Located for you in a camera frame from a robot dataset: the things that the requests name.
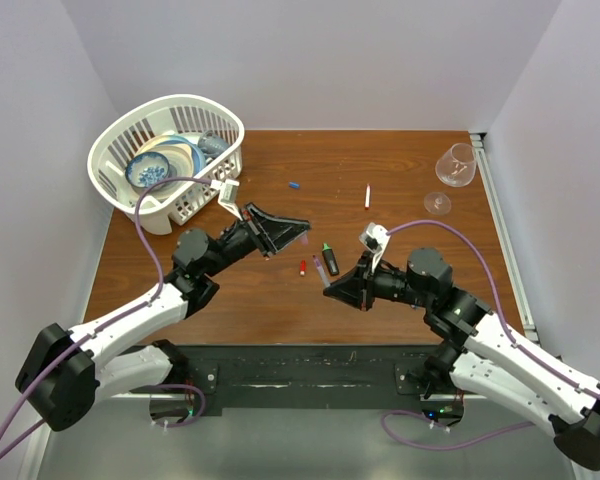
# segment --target wine glass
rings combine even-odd
[[[465,187],[476,175],[475,149],[466,143],[456,143],[436,163],[436,175],[450,187]],[[430,213],[444,215],[451,210],[451,200],[442,192],[424,197],[424,206]]]

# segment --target white pen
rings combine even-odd
[[[367,183],[367,194],[364,197],[364,209],[369,210],[371,206],[371,185]]]

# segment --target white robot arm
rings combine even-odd
[[[220,288],[211,280],[214,275],[255,250],[271,257],[310,229],[305,220],[269,215],[253,204],[238,209],[236,187],[237,182],[220,186],[219,203],[237,220],[217,239],[200,229],[183,233],[172,255],[173,269],[147,293],[69,331],[52,324],[39,333],[16,387],[20,392],[33,388],[29,403],[52,430],[69,428],[112,395],[165,380],[184,383],[186,359],[169,342],[121,354],[204,308]],[[61,354],[66,358],[41,376]]]
[[[415,250],[402,271],[381,257],[387,230],[369,224],[357,265],[324,295],[361,310],[376,298],[425,308],[443,339],[425,362],[433,383],[483,395],[527,418],[571,460],[600,470],[600,381],[554,358],[515,332],[497,313],[456,287],[452,268],[432,248]]]

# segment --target plate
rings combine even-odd
[[[194,165],[195,173],[198,173],[204,169],[207,165],[207,161],[204,153],[196,145],[196,142],[200,138],[200,134],[197,133],[186,133],[182,135],[158,135],[146,142],[142,147],[138,149],[138,153],[148,152],[154,150],[154,147],[158,145],[177,145],[184,147],[191,155],[191,161]]]
[[[194,169],[191,161],[191,148],[187,145],[156,145],[151,152],[166,157],[169,162],[167,177],[193,177]],[[166,183],[151,192],[156,200],[164,201],[182,186],[183,182]]]

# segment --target wooden table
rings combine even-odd
[[[322,296],[322,282],[311,263],[327,242],[341,274],[363,251],[358,235],[371,221],[391,228],[422,218],[442,220],[467,235],[491,266],[507,320],[522,331],[496,230],[479,177],[465,188],[452,188],[436,177],[438,158],[454,143],[468,142],[466,132],[393,131],[250,131],[242,152],[244,169],[238,203],[254,202],[264,211],[308,219],[309,245],[296,242],[269,261],[257,253],[214,277],[220,291],[193,317],[165,328],[146,341],[166,338],[176,344],[197,343],[438,343],[422,320],[423,310],[377,301],[360,312]],[[300,189],[289,188],[297,182]],[[367,183],[371,208],[364,209]],[[429,214],[424,196],[442,191],[452,200],[451,213]],[[233,222],[215,201],[185,227],[167,236],[149,235],[163,267],[178,235],[199,227],[211,236]],[[397,234],[384,259],[405,268],[414,248],[439,249],[454,268],[462,288],[491,305],[485,274],[464,244],[433,226]],[[307,260],[307,275],[299,265]],[[95,319],[136,298],[157,281],[156,272],[138,240],[132,222],[115,211],[87,308]]]

